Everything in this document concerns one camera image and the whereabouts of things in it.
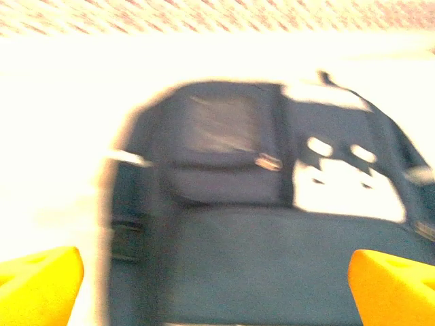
mesh pocket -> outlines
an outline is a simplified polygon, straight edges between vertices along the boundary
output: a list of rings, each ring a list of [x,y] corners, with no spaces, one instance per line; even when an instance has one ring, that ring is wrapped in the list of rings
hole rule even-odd
[[[256,106],[250,98],[190,97],[183,139],[200,153],[258,151],[260,128]]]

zipper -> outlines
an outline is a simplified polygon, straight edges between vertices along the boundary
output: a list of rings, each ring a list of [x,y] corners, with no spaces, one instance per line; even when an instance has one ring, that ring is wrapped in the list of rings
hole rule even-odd
[[[260,153],[256,158],[255,163],[269,171],[278,172],[283,168],[283,162],[280,159],[274,158],[266,153]]]
[[[422,222],[416,222],[415,223],[415,230],[422,237],[424,237],[432,242],[435,242],[435,228],[432,228],[429,225],[422,223]]]

dark blue backpack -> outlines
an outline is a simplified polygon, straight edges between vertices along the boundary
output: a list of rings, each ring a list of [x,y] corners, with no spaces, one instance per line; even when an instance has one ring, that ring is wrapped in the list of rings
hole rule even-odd
[[[188,84],[138,115],[114,157],[112,325],[361,325],[355,250],[434,264],[430,167],[322,76]]]

yellow object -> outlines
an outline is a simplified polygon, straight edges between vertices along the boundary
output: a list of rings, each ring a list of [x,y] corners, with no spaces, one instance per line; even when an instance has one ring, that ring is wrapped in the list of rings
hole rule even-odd
[[[357,250],[349,285],[364,326],[435,325],[435,266]]]
[[[0,264],[1,326],[66,326],[84,267],[75,247]]]

backpack strap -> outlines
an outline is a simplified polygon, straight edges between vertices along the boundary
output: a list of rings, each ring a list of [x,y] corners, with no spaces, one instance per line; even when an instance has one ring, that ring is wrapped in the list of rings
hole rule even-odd
[[[353,90],[338,86],[330,79],[329,73],[325,71],[320,71],[319,77],[325,85],[346,90],[359,97],[370,107],[373,114],[368,115],[368,119],[370,119],[372,133],[379,146],[381,156],[377,167],[395,184],[408,213],[408,227],[425,238],[435,241],[435,183],[429,182],[426,189],[419,189],[410,182],[408,176],[410,168],[416,166],[429,168],[428,164],[398,125],[373,103]],[[393,152],[394,148],[398,146],[402,160],[398,160]]]

